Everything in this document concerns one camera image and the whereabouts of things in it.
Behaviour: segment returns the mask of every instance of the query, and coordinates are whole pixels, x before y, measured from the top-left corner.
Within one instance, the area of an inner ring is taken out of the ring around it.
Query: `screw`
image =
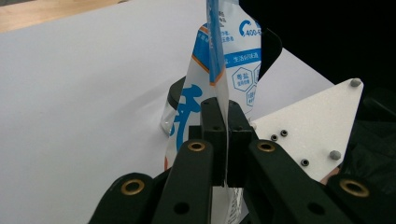
[[[274,141],[274,142],[276,142],[276,140],[277,140],[277,135],[276,135],[276,134],[271,135],[271,140]]]
[[[288,131],[282,130],[282,131],[280,131],[280,135],[286,137],[286,136],[288,136]]]
[[[361,79],[360,79],[360,78],[357,78],[357,77],[353,78],[353,79],[350,81],[350,86],[351,86],[351,87],[359,87],[360,84],[361,84]]]
[[[337,150],[333,150],[330,152],[330,158],[332,158],[332,160],[338,161],[341,159],[341,152],[337,151]]]
[[[309,160],[307,160],[307,159],[302,159],[301,162],[300,162],[300,164],[301,164],[302,166],[308,166],[308,165],[309,165]]]

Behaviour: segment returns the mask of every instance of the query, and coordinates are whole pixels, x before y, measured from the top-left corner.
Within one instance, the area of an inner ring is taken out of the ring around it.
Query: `white triangular plate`
[[[276,142],[311,178],[320,181],[343,161],[363,90],[363,83],[351,85],[355,81],[360,80],[346,80],[253,120],[257,135],[260,139],[271,139],[276,134]],[[281,136],[281,130],[287,130],[288,135]],[[333,150],[341,153],[341,159],[330,157]],[[308,166],[301,165],[303,159],[309,161]]]

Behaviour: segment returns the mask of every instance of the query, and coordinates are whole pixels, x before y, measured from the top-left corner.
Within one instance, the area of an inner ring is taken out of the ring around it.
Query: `blue logo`
[[[251,25],[250,21],[242,21],[241,24],[239,25],[239,34],[241,34],[241,36],[245,36],[245,31],[244,31],[244,26],[245,25]]]
[[[194,97],[202,96],[202,90],[196,85],[191,85],[190,88],[186,88],[181,91],[181,96],[184,96],[186,98],[186,103],[178,104],[178,115],[175,116],[175,122],[179,122],[176,138],[177,151],[180,149],[181,144],[183,144],[184,130],[186,128],[187,120],[189,119],[190,113],[198,113],[201,111],[201,106],[195,101]],[[170,135],[173,135],[174,133],[175,125],[172,126]]]

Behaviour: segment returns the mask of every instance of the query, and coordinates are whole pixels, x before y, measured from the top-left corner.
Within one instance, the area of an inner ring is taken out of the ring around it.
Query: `screw hole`
[[[307,159],[301,160],[301,165],[302,166],[308,166],[309,165],[309,160],[307,160]]]
[[[288,136],[288,131],[282,130],[282,131],[280,131],[280,135],[286,137],[286,136]]]
[[[276,134],[271,135],[271,140],[274,142],[277,141],[277,135]]]
[[[190,206],[187,203],[177,203],[174,206],[174,211],[179,215],[184,215],[188,213],[190,210]]]
[[[370,195],[370,191],[361,183],[351,179],[340,180],[341,189],[356,197],[365,198]]]
[[[128,180],[121,186],[121,193],[124,195],[135,195],[140,193],[145,187],[145,183],[139,179]]]
[[[190,143],[188,145],[188,148],[191,151],[202,151],[205,148],[205,144],[199,143],[199,142],[194,142],[194,143]]]

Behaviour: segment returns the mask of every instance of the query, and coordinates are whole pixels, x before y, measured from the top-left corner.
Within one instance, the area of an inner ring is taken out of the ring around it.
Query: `white table surface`
[[[134,0],[0,34],[0,223],[87,223],[115,179],[163,171],[160,118],[205,1]],[[332,83],[286,49],[253,119]]]

